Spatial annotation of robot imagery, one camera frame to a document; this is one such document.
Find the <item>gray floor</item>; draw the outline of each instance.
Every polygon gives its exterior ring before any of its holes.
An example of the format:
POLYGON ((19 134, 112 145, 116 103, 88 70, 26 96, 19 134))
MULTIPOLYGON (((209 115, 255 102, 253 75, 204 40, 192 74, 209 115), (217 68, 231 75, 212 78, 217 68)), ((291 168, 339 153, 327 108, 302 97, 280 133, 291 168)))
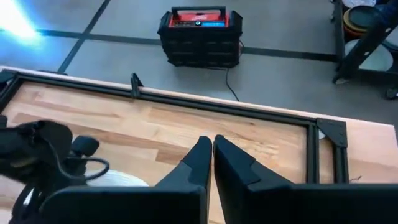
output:
MULTIPOLYGON (((103 0, 21 0, 40 29, 83 32, 103 0)), ((161 16, 172 6, 226 5, 244 17, 245 46, 333 54, 328 0, 112 0, 92 34, 158 39, 161 16)), ((42 37, 26 44, 0 32, 0 64, 56 71, 76 39, 42 37)), ((243 54, 229 71, 241 101, 365 119, 398 125, 398 104, 381 89, 346 83, 333 85, 335 64, 315 60, 243 54)), ((176 68, 159 46, 86 40, 66 71, 71 76, 129 83, 136 72, 145 86, 234 100, 225 70, 176 68)))

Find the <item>black metal frame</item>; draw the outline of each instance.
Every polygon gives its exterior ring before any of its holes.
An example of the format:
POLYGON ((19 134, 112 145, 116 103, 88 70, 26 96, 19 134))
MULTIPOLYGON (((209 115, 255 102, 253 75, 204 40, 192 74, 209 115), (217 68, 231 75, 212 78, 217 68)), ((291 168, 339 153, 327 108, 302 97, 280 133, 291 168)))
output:
POLYGON ((104 86, 93 83, 81 82, 76 80, 66 80, 55 77, 45 77, 29 73, 22 73, 12 70, 3 70, 0 73, 3 82, 11 80, 5 87, 0 96, 0 111, 3 111, 12 97, 17 93, 21 85, 28 82, 44 83, 49 85, 64 86, 80 90, 106 93, 110 95, 123 96, 127 98, 137 98, 140 100, 154 101, 158 103, 167 103, 170 105, 196 108, 199 110, 208 110, 219 113, 244 116, 248 118, 273 121, 278 123, 301 126, 307 130, 307 175, 306 182, 309 184, 318 184, 320 182, 319 174, 319 136, 318 131, 322 131, 333 143, 333 161, 336 183, 348 183, 348 158, 347 158, 347 135, 346 124, 342 121, 335 121, 323 118, 309 118, 293 114, 278 113, 273 111, 263 111, 242 106, 225 105, 222 103, 209 102, 204 100, 194 100, 179 96, 162 95, 140 91, 141 81, 136 74, 131 75, 131 90, 118 88, 114 86, 104 86))
POLYGON ((343 30, 344 5, 341 0, 333 0, 335 10, 335 40, 338 59, 337 74, 333 83, 340 79, 359 79, 377 85, 398 84, 398 54, 392 53, 394 64, 389 71, 380 72, 360 69, 359 66, 371 55, 371 53, 384 41, 384 39, 398 26, 398 0, 388 3, 388 10, 384 11, 378 22, 362 36, 357 46, 348 54, 345 54, 346 36, 343 30))

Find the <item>red battery box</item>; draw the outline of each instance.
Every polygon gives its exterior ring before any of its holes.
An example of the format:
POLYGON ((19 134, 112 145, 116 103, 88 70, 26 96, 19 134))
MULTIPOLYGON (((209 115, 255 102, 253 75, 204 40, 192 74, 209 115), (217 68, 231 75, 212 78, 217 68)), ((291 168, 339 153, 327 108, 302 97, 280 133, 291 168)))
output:
POLYGON ((175 66, 232 68, 239 63, 242 17, 227 14, 224 6, 173 7, 157 33, 175 66))

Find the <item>wooden tabletop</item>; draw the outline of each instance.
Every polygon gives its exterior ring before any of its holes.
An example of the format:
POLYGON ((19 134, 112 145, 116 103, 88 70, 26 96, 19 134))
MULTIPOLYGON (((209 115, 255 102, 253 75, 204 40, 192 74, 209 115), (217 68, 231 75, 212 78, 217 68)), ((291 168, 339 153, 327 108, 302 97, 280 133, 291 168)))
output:
MULTIPOLYGON (((61 78, 130 88, 129 85, 117 83, 61 78)), ((141 88, 141 91, 345 121, 349 175, 352 179, 361 177, 353 183, 398 182, 398 147, 391 125, 150 88, 141 88)), ((216 134, 223 134, 261 164, 292 182, 305 182, 306 136, 305 130, 297 126, 38 83, 23 84, 3 114, 9 117, 10 126, 37 119, 52 119, 67 124, 74 135, 94 136, 101 142, 96 157, 110 161, 111 169, 135 175, 149 185, 155 185, 167 175, 199 136, 206 135, 213 139, 216 134)), ((94 170, 100 167, 89 164, 88 168, 94 170)), ((320 174, 322 183, 333 182, 331 144, 326 139, 320 141, 320 174)), ((4 177, 0 177, 0 183, 0 220, 7 220, 22 186, 4 177)), ((210 223, 224 223, 214 179, 210 198, 210 223)))

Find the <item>blue light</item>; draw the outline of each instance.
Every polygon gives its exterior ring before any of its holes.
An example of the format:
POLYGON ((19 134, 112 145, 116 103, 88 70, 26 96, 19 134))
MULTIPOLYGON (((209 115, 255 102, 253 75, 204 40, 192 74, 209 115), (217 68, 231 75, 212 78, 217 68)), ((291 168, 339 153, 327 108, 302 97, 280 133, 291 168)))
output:
POLYGON ((203 27, 224 27, 225 22, 202 22, 203 27))
POLYGON ((22 40, 40 36, 15 0, 0 0, 0 29, 22 40))

